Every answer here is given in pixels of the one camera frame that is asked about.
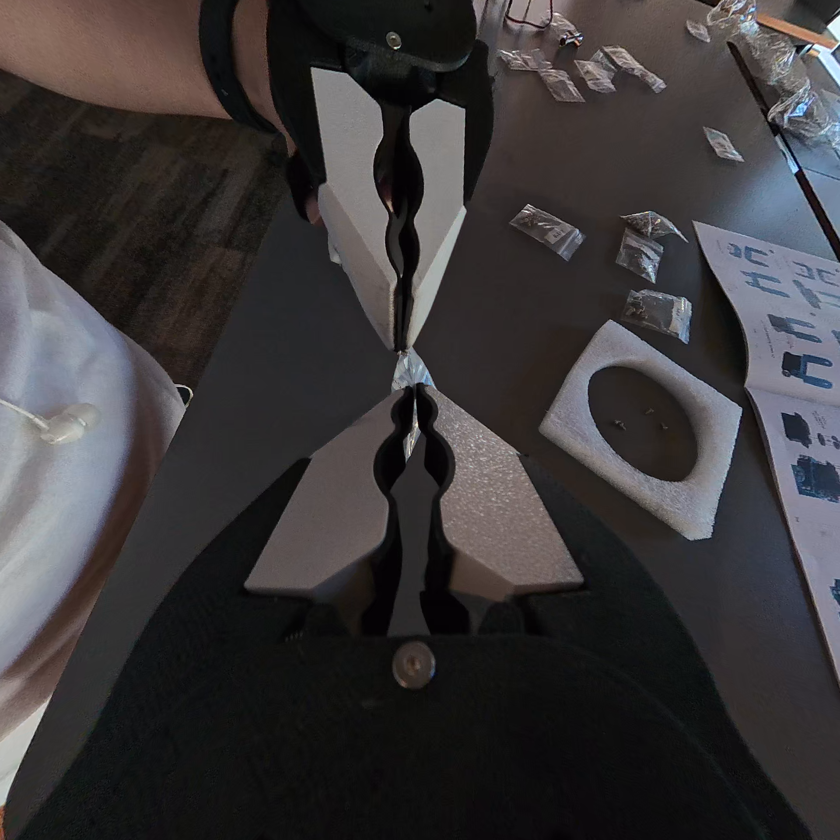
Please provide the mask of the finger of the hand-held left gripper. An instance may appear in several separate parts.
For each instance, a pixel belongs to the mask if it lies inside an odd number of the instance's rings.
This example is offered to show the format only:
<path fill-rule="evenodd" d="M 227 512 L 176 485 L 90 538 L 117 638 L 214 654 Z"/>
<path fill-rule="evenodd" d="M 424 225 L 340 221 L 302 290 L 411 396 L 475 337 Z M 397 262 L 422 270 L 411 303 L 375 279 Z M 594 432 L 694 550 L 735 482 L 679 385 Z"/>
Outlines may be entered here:
<path fill-rule="evenodd" d="M 466 112 L 435 99 L 396 133 L 396 348 L 417 340 L 466 217 Z"/>
<path fill-rule="evenodd" d="M 314 67 L 311 84 L 326 177 L 318 188 L 318 209 L 331 257 L 339 261 L 385 347 L 397 351 L 398 275 L 386 245 L 394 214 L 375 181 L 382 108 L 340 71 Z"/>

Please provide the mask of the dark brown desk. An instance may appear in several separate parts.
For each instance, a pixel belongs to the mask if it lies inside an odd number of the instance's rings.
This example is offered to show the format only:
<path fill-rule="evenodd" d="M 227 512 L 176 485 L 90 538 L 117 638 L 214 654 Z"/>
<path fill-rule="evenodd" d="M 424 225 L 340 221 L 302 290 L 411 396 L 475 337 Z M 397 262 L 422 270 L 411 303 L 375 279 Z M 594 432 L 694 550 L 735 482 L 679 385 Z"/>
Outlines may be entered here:
<path fill-rule="evenodd" d="M 246 475 L 277 477 L 154 597 L 154 556 L 120 560 L 35 746 L 84 742 L 48 793 L 12 790 L 16 838 L 838 838 L 838 692 L 754 414 L 740 420 L 712 536 L 689 541 L 539 425 L 623 290 L 606 258 L 527 256 L 516 204 L 576 187 L 567 212 L 644 198 L 647 115 L 551 115 L 492 92 L 493 130 L 412 347 L 441 393 L 515 448 L 584 583 L 468 603 L 428 624 L 436 485 L 425 438 L 394 484 L 402 572 L 388 624 L 245 582 L 310 457 L 389 396 L 388 350 L 350 281 L 316 268 L 310 223 L 280 237 L 263 316 L 283 354 L 234 426 Z M 511 185 L 523 184 L 514 196 Z M 689 245 L 700 318 L 675 363 L 742 408 L 732 306 Z"/>

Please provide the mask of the white earphone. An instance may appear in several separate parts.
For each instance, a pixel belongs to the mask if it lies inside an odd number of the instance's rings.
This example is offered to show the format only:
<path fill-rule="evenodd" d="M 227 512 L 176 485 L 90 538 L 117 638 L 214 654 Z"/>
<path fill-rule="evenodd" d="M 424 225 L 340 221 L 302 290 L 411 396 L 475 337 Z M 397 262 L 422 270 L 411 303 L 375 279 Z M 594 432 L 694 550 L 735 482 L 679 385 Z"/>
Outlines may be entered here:
<path fill-rule="evenodd" d="M 89 403 L 66 406 L 50 417 L 31 413 L 4 399 L 1 399 L 1 406 L 28 420 L 38 430 L 40 440 L 52 446 L 75 443 L 90 432 L 101 418 L 98 408 Z"/>

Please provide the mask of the scattered small plastic packets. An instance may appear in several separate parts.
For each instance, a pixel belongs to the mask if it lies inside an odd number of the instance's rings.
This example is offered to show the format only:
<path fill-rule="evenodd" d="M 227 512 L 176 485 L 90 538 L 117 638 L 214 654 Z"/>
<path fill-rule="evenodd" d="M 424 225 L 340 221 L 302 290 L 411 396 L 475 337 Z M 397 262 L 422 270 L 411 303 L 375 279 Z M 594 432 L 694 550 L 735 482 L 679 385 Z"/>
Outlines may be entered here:
<path fill-rule="evenodd" d="M 577 28 L 569 19 L 556 12 L 548 12 L 537 27 L 546 31 L 558 47 L 555 32 L 565 28 Z M 497 57 L 502 65 L 513 71 L 535 73 L 557 102 L 584 103 L 585 98 L 566 70 L 553 65 L 540 47 L 523 49 L 499 49 Z M 624 74 L 638 79 L 653 93 L 663 92 L 665 80 L 638 62 L 624 47 L 609 45 L 600 47 L 590 59 L 574 59 L 577 76 L 596 93 L 616 92 L 614 78 Z M 703 133 L 715 155 L 729 162 L 743 163 L 729 137 L 717 129 L 704 127 Z"/>

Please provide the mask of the printed instruction manual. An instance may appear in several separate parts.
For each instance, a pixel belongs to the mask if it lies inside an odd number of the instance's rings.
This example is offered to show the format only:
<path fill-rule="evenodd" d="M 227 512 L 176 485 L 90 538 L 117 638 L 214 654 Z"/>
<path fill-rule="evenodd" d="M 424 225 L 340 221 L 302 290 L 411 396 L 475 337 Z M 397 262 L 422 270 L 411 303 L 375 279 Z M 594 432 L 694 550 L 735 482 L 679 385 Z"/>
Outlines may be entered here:
<path fill-rule="evenodd" d="M 745 390 L 827 643 L 838 646 L 839 265 L 699 222 L 747 347 Z"/>

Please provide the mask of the person's left forearm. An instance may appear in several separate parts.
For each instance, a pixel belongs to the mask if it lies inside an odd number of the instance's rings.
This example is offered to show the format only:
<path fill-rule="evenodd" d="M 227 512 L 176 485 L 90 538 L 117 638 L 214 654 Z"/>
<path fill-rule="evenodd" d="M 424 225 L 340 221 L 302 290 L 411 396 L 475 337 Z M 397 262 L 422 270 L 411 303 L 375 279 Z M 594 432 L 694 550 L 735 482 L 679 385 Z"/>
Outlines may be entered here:
<path fill-rule="evenodd" d="M 230 119 L 205 75 L 199 1 L 2 1 L 1 65 L 98 106 Z M 234 61 L 253 107 L 276 128 L 268 72 L 268 2 L 238 2 Z"/>

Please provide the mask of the small zip bag of screws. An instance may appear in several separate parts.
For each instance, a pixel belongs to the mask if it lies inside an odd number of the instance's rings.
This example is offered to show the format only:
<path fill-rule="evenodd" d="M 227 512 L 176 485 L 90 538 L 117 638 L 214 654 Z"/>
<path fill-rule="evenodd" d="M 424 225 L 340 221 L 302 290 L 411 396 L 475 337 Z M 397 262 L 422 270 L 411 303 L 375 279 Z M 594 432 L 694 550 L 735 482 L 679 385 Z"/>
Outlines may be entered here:
<path fill-rule="evenodd" d="M 416 389 L 417 384 L 435 388 L 433 377 L 414 347 L 397 354 L 397 363 L 392 378 L 392 391 L 401 391 L 407 387 Z M 417 399 L 413 398 L 413 417 L 408 434 L 403 443 L 405 460 L 408 461 L 421 436 L 417 415 Z"/>

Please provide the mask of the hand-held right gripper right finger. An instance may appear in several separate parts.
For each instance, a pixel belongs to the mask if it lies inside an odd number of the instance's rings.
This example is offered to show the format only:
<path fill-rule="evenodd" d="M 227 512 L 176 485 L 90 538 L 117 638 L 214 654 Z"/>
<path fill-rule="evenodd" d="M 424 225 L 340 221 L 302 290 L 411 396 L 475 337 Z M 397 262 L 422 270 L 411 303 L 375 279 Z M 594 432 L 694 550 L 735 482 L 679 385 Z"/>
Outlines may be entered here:
<path fill-rule="evenodd" d="M 584 577 L 519 452 L 431 385 L 416 387 L 436 485 L 419 594 L 428 624 L 471 624 L 468 603 L 573 592 Z"/>

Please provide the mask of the person's white shirt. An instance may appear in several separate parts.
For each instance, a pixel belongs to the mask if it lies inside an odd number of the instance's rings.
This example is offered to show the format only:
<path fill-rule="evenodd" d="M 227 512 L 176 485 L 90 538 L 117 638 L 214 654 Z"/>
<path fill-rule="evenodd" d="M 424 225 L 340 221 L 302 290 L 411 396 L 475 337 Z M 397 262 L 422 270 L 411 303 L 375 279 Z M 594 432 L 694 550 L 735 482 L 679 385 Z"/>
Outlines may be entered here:
<path fill-rule="evenodd" d="M 49 419 L 95 408 L 92 430 L 51 444 L 2 406 L 1 732 L 54 692 L 185 408 L 172 380 L 1 233 L 2 399 Z"/>

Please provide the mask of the labelled clear screw bag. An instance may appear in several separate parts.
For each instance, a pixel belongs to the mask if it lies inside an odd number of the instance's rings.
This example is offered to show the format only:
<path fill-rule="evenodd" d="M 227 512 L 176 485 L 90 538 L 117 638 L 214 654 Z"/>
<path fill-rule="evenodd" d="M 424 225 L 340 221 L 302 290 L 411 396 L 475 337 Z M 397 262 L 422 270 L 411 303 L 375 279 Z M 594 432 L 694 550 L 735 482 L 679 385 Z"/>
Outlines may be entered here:
<path fill-rule="evenodd" d="M 509 225 L 540 242 L 566 262 L 585 241 L 585 235 L 579 228 L 530 203 L 511 219 Z"/>
<path fill-rule="evenodd" d="M 631 290 L 621 320 L 688 344 L 692 314 L 692 304 L 685 297 L 652 289 Z"/>

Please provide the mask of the white foam frame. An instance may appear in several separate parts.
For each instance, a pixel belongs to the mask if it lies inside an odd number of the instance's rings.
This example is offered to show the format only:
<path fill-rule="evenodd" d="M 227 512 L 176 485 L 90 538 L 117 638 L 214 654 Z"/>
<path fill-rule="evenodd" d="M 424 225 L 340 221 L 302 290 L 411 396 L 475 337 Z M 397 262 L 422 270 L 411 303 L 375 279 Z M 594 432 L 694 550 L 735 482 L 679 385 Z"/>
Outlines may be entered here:
<path fill-rule="evenodd" d="M 697 445 L 681 481 L 650 476 L 622 458 L 597 429 L 589 403 L 593 375 L 622 367 L 658 383 L 682 406 Z M 739 434 L 742 409 L 615 321 L 605 322 L 565 377 L 539 426 L 542 436 L 689 541 L 712 536 Z"/>

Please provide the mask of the black wristband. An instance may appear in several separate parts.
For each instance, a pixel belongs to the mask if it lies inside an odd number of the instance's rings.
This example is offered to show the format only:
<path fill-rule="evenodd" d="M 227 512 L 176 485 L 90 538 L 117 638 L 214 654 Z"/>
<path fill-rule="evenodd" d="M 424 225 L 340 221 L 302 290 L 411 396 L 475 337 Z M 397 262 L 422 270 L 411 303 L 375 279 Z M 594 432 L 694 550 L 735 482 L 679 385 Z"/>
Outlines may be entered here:
<path fill-rule="evenodd" d="M 253 107 L 235 68 L 234 24 L 238 1 L 202 1 L 198 44 L 206 78 L 226 115 L 262 133 L 276 128 Z"/>

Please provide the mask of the person's left hand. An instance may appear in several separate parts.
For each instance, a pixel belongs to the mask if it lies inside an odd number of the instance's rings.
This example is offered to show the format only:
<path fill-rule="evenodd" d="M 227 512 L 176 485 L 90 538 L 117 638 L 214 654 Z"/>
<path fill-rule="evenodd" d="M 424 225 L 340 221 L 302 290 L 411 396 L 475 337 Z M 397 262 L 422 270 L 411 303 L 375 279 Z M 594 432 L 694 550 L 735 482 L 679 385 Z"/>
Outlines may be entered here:
<path fill-rule="evenodd" d="M 285 174 L 292 202 L 300 218 L 312 225 L 321 225 L 319 181 L 288 132 L 283 132 L 287 145 Z"/>

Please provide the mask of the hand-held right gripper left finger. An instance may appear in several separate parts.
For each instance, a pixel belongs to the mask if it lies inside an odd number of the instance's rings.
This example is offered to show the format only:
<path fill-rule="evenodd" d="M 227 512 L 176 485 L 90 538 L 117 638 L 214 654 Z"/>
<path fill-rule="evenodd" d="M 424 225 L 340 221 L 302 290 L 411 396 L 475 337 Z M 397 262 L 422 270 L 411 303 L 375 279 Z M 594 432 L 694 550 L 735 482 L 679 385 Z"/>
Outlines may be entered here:
<path fill-rule="evenodd" d="M 392 489 L 413 409 L 413 390 L 395 391 L 310 457 L 248 593 L 328 604 L 347 624 L 391 621 L 402 572 Z"/>

